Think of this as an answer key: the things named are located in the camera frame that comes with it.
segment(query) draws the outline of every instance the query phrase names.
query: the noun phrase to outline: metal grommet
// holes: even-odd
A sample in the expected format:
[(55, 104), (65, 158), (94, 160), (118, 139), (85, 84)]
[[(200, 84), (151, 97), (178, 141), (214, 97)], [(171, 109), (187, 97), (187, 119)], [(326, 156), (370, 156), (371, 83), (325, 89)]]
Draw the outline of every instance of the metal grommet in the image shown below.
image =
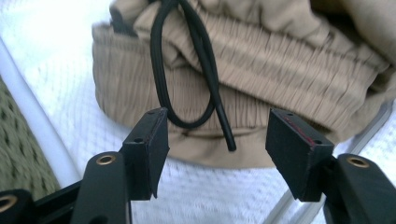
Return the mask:
[(8, 208), (14, 206), (18, 198), (15, 195), (8, 194), (0, 198), (0, 213), (5, 212)]
[(96, 160), (99, 165), (108, 165), (116, 159), (113, 155), (105, 155)]
[(357, 167), (360, 167), (360, 168), (368, 168), (370, 166), (370, 164), (367, 161), (362, 160), (362, 159), (357, 158), (357, 157), (348, 157), (346, 160), (350, 164), (352, 164), (354, 166), (357, 166)]

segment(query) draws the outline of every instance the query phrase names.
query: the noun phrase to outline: gathered fabric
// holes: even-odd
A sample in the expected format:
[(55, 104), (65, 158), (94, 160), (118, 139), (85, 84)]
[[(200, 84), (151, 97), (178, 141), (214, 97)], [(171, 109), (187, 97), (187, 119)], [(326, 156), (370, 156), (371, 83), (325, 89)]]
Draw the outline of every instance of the gathered fabric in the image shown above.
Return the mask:
[[(141, 4), (135, 1), (127, 9), (123, 1), (111, 8), (122, 6), (119, 13), (136, 36), (117, 34), (108, 24), (94, 25), (93, 75), (101, 109), (116, 122), (133, 127), (146, 111), (160, 106), (149, 39), (161, 2), (139, 0)], [(297, 12), (305, 11), (312, 26), (299, 29), (302, 21), (293, 13), (284, 13), (288, 16), (283, 20), (274, 13), (277, 25), (269, 25), (271, 31), (267, 27), (271, 15), (260, 17), (260, 12), (286, 9), (265, 2), (246, 1), (236, 8), (238, 3), (232, 0), (190, 0), (213, 46), (219, 93), (237, 150), (228, 153), (218, 118), (212, 115), (195, 130), (169, 123), (171, 157), (223, 168), (273, 166), (264, 149), (271, 107), (300, 115), (338, 143), (361, 132), (379, 107), (396, 97), (393, 67), (368, 45), (355, 44), (309, 7)], [(250, 7), (255, 9), (244, 16)], [(182, 10), (172, 11), (163, 25), (163, 59), (173, 108), (186, 121), (199, 118), (210, 94)]]

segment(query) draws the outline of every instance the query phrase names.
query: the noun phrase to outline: green mesh fabric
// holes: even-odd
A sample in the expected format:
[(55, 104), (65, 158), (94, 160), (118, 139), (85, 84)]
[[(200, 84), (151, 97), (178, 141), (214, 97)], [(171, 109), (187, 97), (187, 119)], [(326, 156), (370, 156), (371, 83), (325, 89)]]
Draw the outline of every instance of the green mesh fabric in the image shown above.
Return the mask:
[(7, 189), (27, 189), (37, 200), (59, 184), (0, 78), (0, 191)]

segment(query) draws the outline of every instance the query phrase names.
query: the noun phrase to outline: drawstring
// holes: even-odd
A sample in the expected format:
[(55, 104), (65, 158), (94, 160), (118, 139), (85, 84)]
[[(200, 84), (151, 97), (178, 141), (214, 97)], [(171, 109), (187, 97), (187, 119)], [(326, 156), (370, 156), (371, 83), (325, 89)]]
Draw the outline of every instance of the drawstring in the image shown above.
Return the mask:
[[(181, 5), (184, 10), (192, 43), (200, 61), (206, 84), (210, 91), (210, 101), (204, 114), (198, 120), (191, 123), (181, 120), (175, 113), (169, 99), (165, 72), (163, 69), (163, 22), (169, 12), (172, 9), (177, 8), (179, 5)], [(204, 24), (187, 0), (163, 0), (151, 29), (150, 54), (158, 99), (161, 106), (168, 109), (169, 120), (180, 128), (194, 129), (203, 125), (216, 109), (221, 129), (227, 142), (228, 150), (235, 151), (236, 144), (233, 139), (233, 133), (219, 95), (219, 77), (212, 45)]]

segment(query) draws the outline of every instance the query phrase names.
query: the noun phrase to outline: elastic cord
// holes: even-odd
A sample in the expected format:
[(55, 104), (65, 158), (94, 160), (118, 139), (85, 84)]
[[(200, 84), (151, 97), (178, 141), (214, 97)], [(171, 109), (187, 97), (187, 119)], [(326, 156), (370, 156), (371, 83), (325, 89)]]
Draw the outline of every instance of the elastic cord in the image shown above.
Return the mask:
[[(175, 113), (168, 94), (165, 72), (163, 68), (163, 23), (171, 10), (178, 5), (184, 10), (186, 22), (189, 26), (192, 43), (200, 61), (205, 80), (210, 91), (210, 101), (204, 114), (196, 121), (188, 123)], [(229, 151), (236, 150), (233, 133), (227, 120), (221, 97), (219, 95), (219, 77), (216, 60), (213, 54), (209, 36), (199, 16), (186, 0), (164, 0), (151, 29), (150, 39), (151, 63), (154, 73), (155, 85), (161, 106), (168, 108), (168, 118), (176, 126), (184, 129), (194, 129), (203, 125), (212, 115), (214, 109), (218, 114), (221, 129), (223, 130)]]

